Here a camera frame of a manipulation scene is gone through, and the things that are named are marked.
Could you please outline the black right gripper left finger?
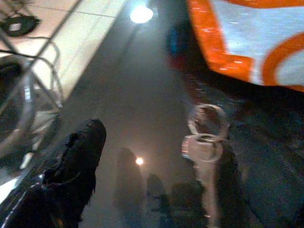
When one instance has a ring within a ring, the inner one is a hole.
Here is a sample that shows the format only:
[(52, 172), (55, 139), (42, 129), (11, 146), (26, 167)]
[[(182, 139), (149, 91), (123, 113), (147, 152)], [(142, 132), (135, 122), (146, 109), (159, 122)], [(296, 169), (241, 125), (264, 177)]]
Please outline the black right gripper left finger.
[(40, 153), (0, 205), (3, 228), (77, 228), (95, 191), (106, 141), (98, 118)]

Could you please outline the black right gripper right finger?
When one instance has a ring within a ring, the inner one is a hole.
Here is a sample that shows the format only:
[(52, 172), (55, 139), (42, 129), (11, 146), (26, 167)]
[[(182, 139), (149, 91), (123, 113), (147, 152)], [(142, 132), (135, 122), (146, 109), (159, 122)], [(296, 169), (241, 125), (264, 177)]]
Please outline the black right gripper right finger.
[(248, 228), (249, 212), (242, 190), (241, 171), (236, 154), (223, 140), (222, 154), (215, 164), (215, 224), (219, 228)]

